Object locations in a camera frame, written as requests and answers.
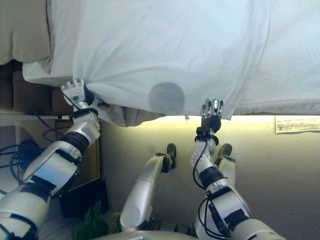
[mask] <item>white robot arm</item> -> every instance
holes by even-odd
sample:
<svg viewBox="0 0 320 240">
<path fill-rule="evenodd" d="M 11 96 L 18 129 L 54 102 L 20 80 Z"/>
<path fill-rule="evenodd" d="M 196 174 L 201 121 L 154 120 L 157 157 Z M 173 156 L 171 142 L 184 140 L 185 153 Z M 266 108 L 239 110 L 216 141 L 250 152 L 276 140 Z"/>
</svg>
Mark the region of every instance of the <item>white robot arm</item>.
<svg viewBox="0 0 320 240">
<path fill-rule="evenodd" d="M 0 200 L 0 240 L 37 238 L 51 198 L 68 189 L 81 155 L 100 136 L 97 111 L 89 107 L 93 98 L 83 80 L 75 79 L 61 89 L 72 99 L 67 102 L 75 108 L 74 125 L 28 166 L 23 184 Z"/>
<path fill-rule="evenodd" d="M 235 161 L 225 156 L 214 164 L 212 155 L 218 144 L 214 132 L 220 128 L 223 102 L 213 100 L 208 107 L 203 106 L 201 127 L 197 128 L 194 154 L 190 160 L 193 173 L 198 173 L 206 192 L 198 216 L 195 230 L 201 240 L 285 240 L 263 222 L 252 219 L 250 209 L 235 189 Z"/>
</svg>

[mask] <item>white sheet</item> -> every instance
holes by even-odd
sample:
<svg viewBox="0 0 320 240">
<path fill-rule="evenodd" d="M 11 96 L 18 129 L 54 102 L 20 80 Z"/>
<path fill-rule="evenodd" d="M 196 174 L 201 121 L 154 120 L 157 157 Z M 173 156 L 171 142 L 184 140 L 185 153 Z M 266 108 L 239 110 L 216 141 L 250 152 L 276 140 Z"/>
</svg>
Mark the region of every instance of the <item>white sheet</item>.
<svg viewBox="0 0 320 240">
<path fill-rule="evenodd" d="M 105 103 L 166 115 L 217 98 L 230 119 L 269 30 L 268 1 L 91 0 L 82 17 L 73 76 Z"/>
<path fill-rule="evenodd" d="M 74 54 L 86 0 L 51 0 L 54 53 L 51 74 L 37 62 L 23 64 L 23 77 L 30 83 L 60 86 L 72 80 Z"/>
<path fill-rule="evenodd" d="M 35 62 L 23 65 L 23 75 L 31 83 L 58 86 L 73 77 L 76 36 L 86 1 L 51 2 L 56 41 L 52 73 L 46 74 Z M 319 4 L 317 0 L 271 1 L 266 47 L 235 114 L 320 115 Z"/>
</svg>

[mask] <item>leaf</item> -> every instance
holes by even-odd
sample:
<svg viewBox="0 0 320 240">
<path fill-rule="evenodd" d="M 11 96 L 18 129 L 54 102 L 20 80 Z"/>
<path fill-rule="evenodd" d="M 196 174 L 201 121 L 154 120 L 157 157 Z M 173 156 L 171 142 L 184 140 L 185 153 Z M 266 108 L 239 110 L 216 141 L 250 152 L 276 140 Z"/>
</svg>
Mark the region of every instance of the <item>leaf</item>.
<svg viewBox="0 0 320 240">
<path fill-rule="evenodd" d="M 121 223 L 120 223 L 120 212 L 114 212 L 112 213 L 112 218 L 115 219 L 115 226 L 113 229 L 109 231 L 109 234 L 117 234 L 121 233 Z"/>
<path fill-rule="evenodd" d="M 98 201 L 85 213 L 83 225 L 72 229 L 72 240 L 90 240 L 108 233 L 108 224 L 101 215 L 101 201 Z"/>
</svg>

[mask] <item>black cable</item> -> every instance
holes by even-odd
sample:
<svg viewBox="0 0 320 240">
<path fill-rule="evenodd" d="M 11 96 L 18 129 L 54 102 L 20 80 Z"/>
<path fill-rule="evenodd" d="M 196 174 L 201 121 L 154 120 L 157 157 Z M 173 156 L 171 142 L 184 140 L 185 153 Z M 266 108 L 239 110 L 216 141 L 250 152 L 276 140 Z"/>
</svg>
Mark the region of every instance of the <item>black cable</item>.
<svg viewBox="0 0 320 240">
<path fill-rule="evenodd" d="M 205 204 L 205 212 L 204 212 L 204 222 L 202 222 L 201 220 L 201 216 L 200 216 L 200 211 L 201 211 L 201 207 L 202 205 L 205 203 L 206 201 L 206 204 Z M 211 237 L 211 238 L 214 238 L 214 239 L 218 239 L 218 240 L 226 240 L 226 238 L 229 238 L 230 236 L 226 236 L 226 235 L 222 235 L 222 234 L 218 234 L 212 230 L 210 230 L 208 227 L 207 227 L 207 209 L 208 209 L 208 204 L 209 204 L 209 200 L 208 198 L 206 197 L 199 205 L 198 207 L 198 219 L 199 219 L 199 222 L 201 223 L 202 227 L 204 228 L 205 230 L 205 233 Z"/>
<path fill-rule="evenodd" d="M 11 148 L 16 148 L 16 147 L 26 147 L 26 148 L 33 148 L 33 149 L 39 149 L 38 147 L 35 147 L 35 146 L 31 146 L 31 145 L 28 145 L 28 144 L 12 144 L 12 145 L 9 145 L 9 146 L 5 146 L 3 148 L 0 148 L 0 154 L 1 152 L 7 150 L 7 149 L 11 149 Z"/>
<path fill-rule="evenodd" d="M 59 93 L 61 93 L 63 96 L 65 96 L 66 99 L 68 99 L 68 101 L 69 101 L 76 109 L 80 110 L 80 108 L 79 108 L 77 105 L 75 105 L 75 104 L 71 101 L 71 99 L 70 99 L 67 95 L 64 94 L 63 91 L 61 91 L 60 89 L 57 89 L 57 88 L 55 88 L 55 87 L 53 88 L 53 90 L 58 91 Z"/>
<path fill-rule="evenodd" d="M 10 154 L 14 154 L 15 151 L 8 151 L 8 152 L 3 152 L 3 153 L 0 153 L 0 156 L 2 155 L 10 155 Z"/>
<path fill-rule="evenodd" d="M 6 191 L 3 191 L 2 189 L 0 189 L 0 194 L 6 195 L 7 192 L 6 192 Z"/>
<path fill-rule="evenodd" d="M 42 122 L 48 129 L 50 129 L 51 131 L 54 131 L 56 134 L 58 134 L 59 136 L 63 136 L 63 134 L 61 134 L 60 132 L 58 132 L 55 128 L 52 128 L 51 126 L 49 126 L 40 116 L 39 114 L 34 110 L 33 108 L 33 100 L 32 100 L 32 96 L 33 96 L 33 93 L 35 92 L 35 90 L 39 89 L 39 88 L 51 88 L 51 86 L 48 86 L 48 85 L 40 85 L 40 86 L 36 86 L 34 87 L 31 92 L 30 92 L 30 95 L 29 95 L 29 108 L 31 109 L 32 113 L 40 120 L 40 122 Z M 77 108 L 78 110 L 80 110 L 80 108 L 75 105 L 71 100 L 70 98 L 65 95 L 61 90 L 57 89 L 57 88 L 53 88 L 53 90 L 55 91 L 58 91 L 59 93 L 61 93 L 62 95 L 64 95 L 66 97 L 66 99 L 75 107 Z"/>
<path fill-rule="evenodd" d="M 16 159 L 16 154 L 13 154 L 11 159 L 10 159 L 10 172 L 11 175 L 14 177 L 15 180 L 17 180 L 18 184 L 22 184 L 23 182 L 20 180 L 20 178 L 16 175 L 15 170 L 14 170 L 14 161 Z"/>
<path fill-rule="evenodd" d="M 24 164 L 25 162 L 22 161 L 20 163 L 14 163 L 12 164 L 13 166 L 17 166 L 17 165 L 21 165 L 21 164 Z M 10 167 L 10 164 L 7 164 L 7 165 L 0 165 L 0 169 L 4 169 L 4 168 L 9 168 Z"/>
<path fill-rule="evenodd" d="M 55 128 L 55 130 L 61 130 L 61 129 L 69 129 L 70 127 L 69 126 L 64 126 L 64 127 L 58 127 L 58 128 Z M 49 139 L 49 138 L 47 138 L 47 134 L 48 133 L 50 133 L 50 132 L 52 132 L 53 130 L 48 130 L 48 131 L 45 131 L 43 134 L 42 134 L 42 137 L 45 139 L 45 140 L 47 140 L 47 141 L 49 141 L 49 142 L 51 142 L 51 143 L 53 143 L 54 141 L 53 140 L 51 140 L 51 139 Z"/>
<path fill-rule="evenodd" d="M 207 142 L 207 140 L 205 139 L 205 146 L 204 146 L 204 148 L 203 148 L 200 156 L 199 156 L 198 159 L 196 160 L 195 165 L 193 166 L 193 170 L 192 170 L 193 181 L 195 182 L 195 184 L 198 185 L 199 188 L 201 188 L 201 189 L 203 189 L 203 190 L 205 190 L 205 188 L 204 188 L 200 183 L 198 183 L 198 181 L 197 181 L 197 179 L 196 179 L 196 174 L 195 174 L 195 173 L 196 173 L 196 167 L 197 167 L 197 165 L 198 165 L 198 163 L 199 163 L 202 155 L 204 154 L 207 146 L 208 146 L 208 142 Z"/>
</svg>

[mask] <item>pillow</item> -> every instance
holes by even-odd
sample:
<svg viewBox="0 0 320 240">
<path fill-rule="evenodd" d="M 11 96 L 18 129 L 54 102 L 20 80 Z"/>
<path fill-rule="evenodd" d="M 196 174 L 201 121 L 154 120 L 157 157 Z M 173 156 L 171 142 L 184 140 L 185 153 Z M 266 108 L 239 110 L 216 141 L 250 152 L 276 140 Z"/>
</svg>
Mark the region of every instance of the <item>pillow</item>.
<svg viewBox="0 0 320 240">
<path fill-rule="evenodd" d="M 15 59 L 39 61 L 50 73 L 52 48 L 47 17 L 47 0 L 1 0 L 0 65 Z"/>
</svg>

